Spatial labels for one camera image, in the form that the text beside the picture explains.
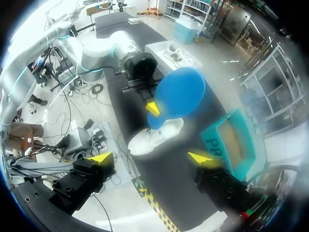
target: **robotic arm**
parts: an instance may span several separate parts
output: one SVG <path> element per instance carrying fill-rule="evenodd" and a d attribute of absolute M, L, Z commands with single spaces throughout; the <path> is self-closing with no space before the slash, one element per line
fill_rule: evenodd
<path fill-rule="evenodd" d="M 55 40 L 67 36 L 71 26 L 71 22 L 61 22 L 55 25 L 4 67 L 0 76 L 3 95 L 0 103 L 0 132 L 4 139 L 9 133 L 10 124 L 17 109 L 29 100 L 36 85 L 35 78 L 27 65 L 41 55 Z"/>
<path fill-rule="evenodd" d="M 92 39 L 82 44 L 69 36 L 71 22 L 59 22 L 53 25 L 40 38 L 27 46 L 17 57 L 4 67 L 0 76 L 3 97 L 0 103 L 0 134 L 8 137 L 10 124 L 21 108 L 30 99 L 36 81 L 27 66 L 51 45 L 59 48 L 62 54 L 73 64 L 84 82 L 94 82 L 104 75 L 104 63 L 108 59 L 116 62 L 120 73 L 126 73 L 128 79 L 149 79 L 157 62 L 144 53 L 125 31 L 117 31 L 107 39 Z"/>

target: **white sneaker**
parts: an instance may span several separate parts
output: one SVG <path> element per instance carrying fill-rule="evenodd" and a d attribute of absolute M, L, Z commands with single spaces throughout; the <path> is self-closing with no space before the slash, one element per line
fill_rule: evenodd
<path fill-rule="evenodd" d="M 146 155 L 155 147 L 179 135 L 183 127 L 183 119 L 169 119 L 158 130 L 143 129 L 131 139 L 128 150 L 133 156 Z"/>
<path fill-rule="evenodd" d="M 184 54 L 180 48 L 175 48 L 172 43 L 168 45 L 164 52 L 164 56 L 172 61 L 176 68 L 180 67 L 192 67 L 193 61 L 188 55 Z"/>

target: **black table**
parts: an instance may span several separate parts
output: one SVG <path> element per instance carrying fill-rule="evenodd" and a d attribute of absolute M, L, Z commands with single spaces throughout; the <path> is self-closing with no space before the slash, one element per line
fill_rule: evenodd
<path fill-rule="evenodd" d="M 144 23 L 130 25 L 126 13 L 114 13 L 96 18 L 97 38 L 107 38 L 118 30 L 127 31 L 142 50 L 146 44 L 165 41 L 159 33 Z M 121 93 L 127 87 L 124 77 L 115 76 L 112 70 L 105 71 L 108 91 L 112 105 L 126 144 L 141 129 L 147 127 L 145 104 L 137 93 Z M 162 78 L 156 70 L 154 79 Z M 207 87 L 199 114 L 184 118 L 184 124 L 194 122 L 197 125 L 194 133 L 181 144 L 166 148 L 162 154 L 153 152 L 153 158 L 133 157 L 149 191 L 154 195 L 160 207 L 180 231 L 186 231 L 200 225 L 217 211 L 207 194 L 201 194 L 194 183 L 196 168 L 189 162 L 187 152 L 191 148 L 205 150 L 199 133 L 222 117 L 225 112 L 214 95 Z"/>

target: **white floor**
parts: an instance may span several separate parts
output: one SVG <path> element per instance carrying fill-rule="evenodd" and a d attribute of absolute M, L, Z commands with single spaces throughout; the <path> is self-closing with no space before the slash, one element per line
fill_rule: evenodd
<path fill-rule="evenodd" d="M 157 20 L 151 16 L 140 17 L 146 24 L 162 34 L 166 39 L 173 40 L 173 22 L 167 18 L 161 17 Z M 79 38 L 86 40 L 89 37 L 95 37 L 95 31 L 90 32 L 89 29 L 83 31 Z M 228 112 L 232 109 L 241 107 L 238 97 L 238 83 L 233 78 L 237 77 L 241 68 L 242 55 L 235 48 L 227 44 L 221 38 L 214 44 L 193 43 L 184 45 L 197 59 L 199 59 L 204 68 L 203 74 L 218 99 L 222 103 L 224 109 Z M 239 62 L 229 63 L 223 61 L 239 60 Z M 104 85 L 104 90 L 99 94 L 100 102 L 111 104 L 107 91 L 107 83 L 105 79 L 101 81 Z M 47 87 L 41 88 L 37 86 L 34 94 L 44 100 L 48 100 L 49 104 L 46 107 L 38 106 L 36 114 L 31 115 L 28 111 L 28 106 L 24 108 L 23 119 L 26 123 L 43 123 L 44 114 L 47 114 L 47 122 L 44 125 L 43 142 L 50 145 L 55 145 L 62 138 L 69 125 L 70 112 L 65 98 L 60 96 L 50 107 L 57 94 L 50 92 L 50 88 L 55 85 L 54 82 L 48 84 Z M 105 121 L 110 123 L 113 137 L 116 139 L 120 133 L 120 129 L 115 117 L 114 110 L 111 106 L 102 105 L 97 100 L 89 99 L 87 96 L 74 94 L 69 100 L 71 108 L 71 127 L 69 131 L 75 127 L 83 127 L 84 121 L 91 118 L 94 121 L 94 126 L 99 122 Z M 256 135 L 253 135 L 253 140 L 258 147 L 261 147 L 259 161 L 256 162 L 255 168 L 251 170 L 252 175 L 261 169 L 261 164 L 265 163 L 266 158 L 263 154 L 264 143 Z M 120 136 L 120 146 L 125 149 L 122 136 Z M 51 154 L 37 155 L 37 160 L 42 162 L 55 161 Z M 113 179 L 117 185 L 119 179 Z M 124 182 L 119 185 L 110 184 L 110 188 L 106 188 L 102 193 L 96 196 L 105 206 L 111 219 L 114 232 L 165 232 L 168 231 L 163 222 L 156 215 L 144 198 L 141 198 L 131 182 Z M 77 219 L 84 221 L 90 225 L 110 229 L 107 217 L 104 210 L 94 197 L 90 197 L 80 211 L 73 214 Z M 200 226 L 192 229 L 192 232 L 207 232 L 216 229 L 226 218 L 225 213 L 216 213 Z"/>

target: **tripod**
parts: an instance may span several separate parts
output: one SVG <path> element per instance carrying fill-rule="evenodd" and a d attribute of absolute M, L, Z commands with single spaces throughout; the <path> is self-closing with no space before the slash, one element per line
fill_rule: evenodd
<path fill-rule="evenodd" d="M 149 5 L 150 5 L 150 0 L 148 0 L 148 8 L 147 8 L 147 10 L 139 13 L 139 15 L 156 15 L 157 19 L 160 19 L 159 18 L 159 14 L 161 14 L 161 13 L 159 12 L 159 10 L 157 8 L 158 0 L 156 0 L 155 8 L 154 9 L 150 9 Z"/>

